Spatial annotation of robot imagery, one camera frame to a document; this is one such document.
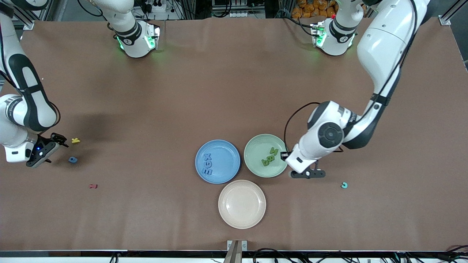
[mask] green plate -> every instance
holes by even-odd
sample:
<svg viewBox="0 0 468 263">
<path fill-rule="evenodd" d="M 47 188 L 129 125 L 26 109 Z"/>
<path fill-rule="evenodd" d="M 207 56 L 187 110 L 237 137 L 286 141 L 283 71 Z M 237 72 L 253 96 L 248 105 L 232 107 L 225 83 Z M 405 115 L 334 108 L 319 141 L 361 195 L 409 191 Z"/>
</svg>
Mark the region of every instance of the green plate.
<svg viewBox="0 0 468 263">
<path fill-rule="evenodd" d="M 271 134 L 253 137 L 245 146 L 244 161 L 249 170 L 260 177 L 275 177 L 281 174 L 287 163 L 281 160 L 285 143 Z"/>
</svg>

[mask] green led light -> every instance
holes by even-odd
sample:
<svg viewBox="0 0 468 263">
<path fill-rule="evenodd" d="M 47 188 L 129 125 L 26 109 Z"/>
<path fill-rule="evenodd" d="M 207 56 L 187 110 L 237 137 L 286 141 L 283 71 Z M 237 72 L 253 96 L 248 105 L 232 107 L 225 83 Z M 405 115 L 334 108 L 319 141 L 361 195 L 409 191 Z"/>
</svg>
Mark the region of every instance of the green led light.
<svg viewBox="0 0 468 263">
<path fill-rule="evenodd" d="M 151 49 L 154 48 L 154 39 L 153 39 L 153 38 L 151 38 L 151 37 L 146 37 L 145 40 L 146 40 L 146 42 L 148 43 L 148 47 L 149 47 L 149 48 L 151 48 Z"/>
<path fill-rule="evenodd" d="M 323 33 L 318 39 L 317 39 L 317 46 L 322 47 L 323 42 L 325 41 L 325 38 L 327 38 L 327 33 Z"/>
<path fill-rule="evenodd" d="M 122 42 L 120 42 L 120 39 L 117 37 L 118 43 L 120 44 L 120 49 L 124 50 L 124 46 L 122 45 Z"/>
</svg>

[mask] robotic arm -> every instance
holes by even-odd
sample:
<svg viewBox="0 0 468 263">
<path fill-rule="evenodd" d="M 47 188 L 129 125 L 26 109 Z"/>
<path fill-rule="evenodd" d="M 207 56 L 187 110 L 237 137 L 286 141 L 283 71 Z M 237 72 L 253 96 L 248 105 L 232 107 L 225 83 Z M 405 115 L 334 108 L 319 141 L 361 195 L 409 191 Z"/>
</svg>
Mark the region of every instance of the robotic arm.
<svg viewBox="0 0 468 263">
<path fill-rule="evenodd" d="M 132 14 L 133 0 L 88 0 L 99 6 L 110 27 L 117 35 L 120 48 L 132 58 L 140 58 L 156 49 L 159 27 L 137 21 Z"/>
<path fill-rule="evenodd" d="M 361 2 L 378 12 L 358 44 L 358 58 L 374 83 L 363 115 L 333 101 L 321 103 L 307 121 L 307 133 L 285 159 L 293 178 L 310 178 L 310 165 L 339 146 L 358 149 L 367 145 L 400 78 L 400 64 L 413 36 L 426 19 L 430 0 L 337 0 L 335 19 L 313 29 L 314 44 L 329 55 L 341 55 L 351 46 L 363 17 Z"/>
<path fill-rule="evenodd" d="M 66 138 L 53 133 L 50 139 L 40 133 L 59 121 L 58 109 L 51 103 L 39 76 L 24 54 L 11 18 L 12 5 L 40 10 L 47 0 L 2 0 L 0 2 L 0 71 L 20 95 L 0 97 L 0 144 L 8 162 L 27 162 L 37 167 L 54 153 Z"/>
</svg>

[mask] plate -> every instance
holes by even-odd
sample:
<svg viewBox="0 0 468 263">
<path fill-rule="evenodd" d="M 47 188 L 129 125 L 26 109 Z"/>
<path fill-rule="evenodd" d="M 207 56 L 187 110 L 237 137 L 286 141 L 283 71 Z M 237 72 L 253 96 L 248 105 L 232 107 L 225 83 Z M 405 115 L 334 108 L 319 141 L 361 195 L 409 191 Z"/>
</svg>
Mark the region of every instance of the plate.
<svg viewBox="0 0 468 263">
<path fill-rule="evenodd" d="M 271 134 L 253 137 L 245 146 L 244 161 L 249 170 L 260 177 L 271 178 L 281 174 L 287 163 L 281 160 L 285 143 Z"/>
<path fill-rule="evenodd" d="M 265 214 L 266 199 L 258 185 L 237 180 L 221 191 L 218 209 L 223 220 L 238 229 L 247 229 L 260 222 Z"/>
<path fill-rule="evenodd" d="M 225 140 L 205 143 L 195 157 L 198 175 L 209 183 L 226 183 L 234 178 L 240 167 L 239 151 L 232 143 Z"/>
</svg>

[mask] table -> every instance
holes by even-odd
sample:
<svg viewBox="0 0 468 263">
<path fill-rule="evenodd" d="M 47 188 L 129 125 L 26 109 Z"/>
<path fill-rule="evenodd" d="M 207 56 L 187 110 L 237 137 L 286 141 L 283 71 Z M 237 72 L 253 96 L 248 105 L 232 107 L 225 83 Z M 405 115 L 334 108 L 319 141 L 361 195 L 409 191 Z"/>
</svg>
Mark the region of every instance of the table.
<svg viewBox="0 0 468 263">
<path fill-rule="evenodd" d="M 444 250 L 468 242 L 468 74 L 449 27 L 431 19 L 420 28 L 373 139 L 323 158 L 325 178 L 290 179 L 289 168 L 260 178 L 242 165 L 235 180 L 258 184 L 267 210 L 238 230 L 218 213 L 225 184 L 195 172 L 198 148 L 226 139 L 243 153 L 257 134 L 281 137 L 311 101 L 361 114 L 372 82 L 356 45 L 326 56 L 289 21 L 158 23 L 160 49 L 139 59 L 119 50 L 104 22 L 37 22 L 25 32 L 24 50 L 61 110 L 50 132 L 81 143 L 35 170 L 0 153 L 0 249 L 205 250 L 244 239 L 249 249 Z M 312 110 L 291 121 L 289 147 Z"/>
</svg>

